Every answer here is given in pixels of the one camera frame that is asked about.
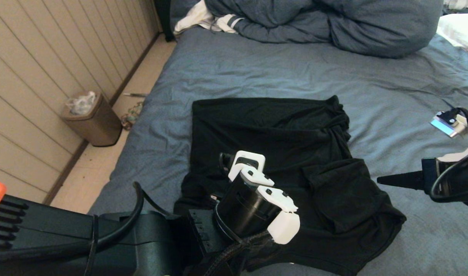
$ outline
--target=wooden floor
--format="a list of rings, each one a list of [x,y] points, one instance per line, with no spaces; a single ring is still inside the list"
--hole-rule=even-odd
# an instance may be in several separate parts
[[[176,42],[167,43],[164,35],[160,35],[123,93],[149,93],[175,46]],[[139,101],[143,101],[143,98],[122,95],[113,106],[113,110],[121,117]],[[51,206],[87,213],[101,189],[109,181],[128,134],[128,131],[122,131],[116,145],[111,147],[88,145]]]

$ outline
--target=pillow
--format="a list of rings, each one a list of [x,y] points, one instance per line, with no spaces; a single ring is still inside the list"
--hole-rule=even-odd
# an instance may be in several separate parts
[[[468,13],[448,14],[439,19],[437,33],[453,46],[468,52]]]

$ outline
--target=brown trash can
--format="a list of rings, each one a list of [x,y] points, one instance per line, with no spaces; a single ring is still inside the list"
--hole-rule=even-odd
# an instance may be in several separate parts
[[[93,146],[104,147],[113,146],[122,133],[122,123],[109,103],[99,92],[91,110],[87,114],[76,115],[71,112],[68,106],[62,111],[62,119],[82,138],[86,139]],[[87,96],[89,92],[80,92],[73,96]]]

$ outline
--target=blue bedsheet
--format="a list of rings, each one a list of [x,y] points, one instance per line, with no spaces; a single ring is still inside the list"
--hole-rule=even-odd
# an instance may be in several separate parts
[[[350,117],[353,157],[371,176],[419,171],[424,157],[460,152],[429,122],[450,105],[468,109],[468,54],[435,36],[401,59],[345,52],[330,44],[263,44],[192,28],[180,38],[131,130],[111,181],[90,213],[128,211],[133,181],[167,210],[188,172],[191,103],[221,97],[327,99],[337,95]],[[408,221],[362,276],[468,275],[468,207],[434,203],[421,191],[379,185]],[[277,264],[249,275],[326,276]]]

